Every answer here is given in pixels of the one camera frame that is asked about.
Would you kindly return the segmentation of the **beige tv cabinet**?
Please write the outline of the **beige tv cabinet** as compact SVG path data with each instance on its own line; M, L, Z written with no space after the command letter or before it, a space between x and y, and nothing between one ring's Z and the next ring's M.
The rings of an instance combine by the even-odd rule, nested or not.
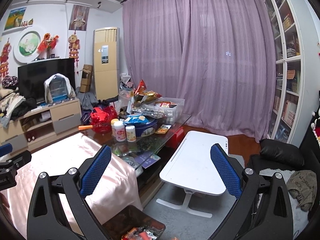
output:
M76 133L81 125L80 118L78 99L35 108L11 120L7 128L1 127L1 145L11 144L11 155L25 150L35 152Z

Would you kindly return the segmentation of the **black cushion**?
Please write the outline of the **black cushion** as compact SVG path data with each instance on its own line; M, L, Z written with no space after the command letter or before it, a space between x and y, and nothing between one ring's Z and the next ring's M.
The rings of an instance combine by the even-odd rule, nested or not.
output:
M304 165L304 157L295 145L272 139L263 139L259 143L259 154L264 159L295 166Z

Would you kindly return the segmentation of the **black television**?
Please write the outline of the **black television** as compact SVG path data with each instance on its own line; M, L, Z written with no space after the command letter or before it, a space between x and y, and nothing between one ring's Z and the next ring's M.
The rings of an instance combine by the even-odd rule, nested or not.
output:
M44 102L44 82L52 75L62 74L75 89L74 59L40 60L17 68L18 91L26 99Z

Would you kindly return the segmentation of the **white folding laptop table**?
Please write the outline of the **white folding laptop table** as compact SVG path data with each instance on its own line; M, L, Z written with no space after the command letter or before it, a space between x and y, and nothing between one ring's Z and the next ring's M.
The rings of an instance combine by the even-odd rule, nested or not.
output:
M210 149L214 144L228 153L228 139L224 136L198 131L187 133L159 174L161 181L184 189L183 204L175 205L159 198L156 200L158 204L191 215L212 218L211 213L193 210L188 205L195 193L219 196L226 190L210 158Z

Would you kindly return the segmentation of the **purple bag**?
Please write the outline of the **purple bag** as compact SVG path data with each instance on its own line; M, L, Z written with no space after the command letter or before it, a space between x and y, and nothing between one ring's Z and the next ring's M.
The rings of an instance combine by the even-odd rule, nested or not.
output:
M83 125L90 125L91 124L91 113L92 110L82 110L82 116L80 118L80 121Z

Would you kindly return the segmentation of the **red fruit basket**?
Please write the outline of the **red fruit basket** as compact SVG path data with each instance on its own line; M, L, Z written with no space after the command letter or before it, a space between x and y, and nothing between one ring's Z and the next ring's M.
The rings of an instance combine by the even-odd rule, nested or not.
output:
M111 121L117 118L118 115L113 106L95 107L91 113L92 130L96 133L109 133L112 131Z

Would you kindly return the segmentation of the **yellow cap white bottle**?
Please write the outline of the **yellow cap white bottle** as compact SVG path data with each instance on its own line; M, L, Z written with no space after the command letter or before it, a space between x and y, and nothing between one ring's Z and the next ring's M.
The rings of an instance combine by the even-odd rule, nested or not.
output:
M116 137L116 129L115 129L115 127L114 127L114 124L116 123L116 122L118 122L119 120L118 119L112 119L111 120L111 128L112 128L112 136L113 137Z

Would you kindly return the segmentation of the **pink label white bottle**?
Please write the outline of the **pink label white bottle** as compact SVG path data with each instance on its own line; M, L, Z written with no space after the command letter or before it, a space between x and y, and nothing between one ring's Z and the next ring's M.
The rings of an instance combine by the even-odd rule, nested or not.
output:
M118 121L114 124L116 129L116 140L118 142L122 142L126 140L126 130L125 125L122 121Z

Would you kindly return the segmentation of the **small white supplement bottle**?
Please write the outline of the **small white supplement bottle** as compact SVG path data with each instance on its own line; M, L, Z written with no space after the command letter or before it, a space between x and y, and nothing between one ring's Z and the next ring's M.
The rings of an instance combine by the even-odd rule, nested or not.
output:
M126 137L128 142L135 142L136 141L136 129L135 126L130 125L125 127L126 130Z

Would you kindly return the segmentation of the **blue snack package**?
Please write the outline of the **blue snack package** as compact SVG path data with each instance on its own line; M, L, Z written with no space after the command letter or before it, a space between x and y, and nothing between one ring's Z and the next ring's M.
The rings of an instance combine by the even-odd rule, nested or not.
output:
M125 125L145 125L149 120L144 115L128 115L124 120Z

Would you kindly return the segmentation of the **clear plastic storage box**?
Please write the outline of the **clear plastic storage box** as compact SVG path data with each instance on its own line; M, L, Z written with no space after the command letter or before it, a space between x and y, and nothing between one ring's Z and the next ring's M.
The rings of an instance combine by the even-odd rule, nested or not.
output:
M163 113L163 116L158 120L159 123L173 125L181 117L184 103L184 99L161 97L145 107Z

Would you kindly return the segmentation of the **beige standing air conditioner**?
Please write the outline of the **beige standing air conditioner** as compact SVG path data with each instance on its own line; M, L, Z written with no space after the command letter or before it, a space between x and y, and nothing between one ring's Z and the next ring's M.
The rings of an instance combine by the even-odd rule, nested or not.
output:
M119 28L106 27L94 31L93 70L97 100L118 95L119 90Z

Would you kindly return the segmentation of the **white bookshelf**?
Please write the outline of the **white bookshelf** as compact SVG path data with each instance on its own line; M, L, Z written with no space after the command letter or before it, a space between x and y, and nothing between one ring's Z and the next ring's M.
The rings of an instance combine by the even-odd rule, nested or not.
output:
M308 0L264 0L276 51L267 137L299 146L319 105L319 18Z

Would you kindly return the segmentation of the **orange handled knife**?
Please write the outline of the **orange handled knife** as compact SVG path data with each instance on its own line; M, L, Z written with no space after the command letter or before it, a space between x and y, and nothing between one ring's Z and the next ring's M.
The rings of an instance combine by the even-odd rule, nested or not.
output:
M92 128L93 128L93 125L78 126L79 131L84 131L84 130L92 129Z

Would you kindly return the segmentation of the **round wall picture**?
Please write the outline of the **round wall picture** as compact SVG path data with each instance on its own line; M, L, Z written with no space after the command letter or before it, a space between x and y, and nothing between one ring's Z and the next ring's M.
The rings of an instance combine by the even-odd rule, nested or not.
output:
M28 27L18 36L14 46L14 57L19 63L34 61L41 52L38 50L44 37L44 29L39 26Z

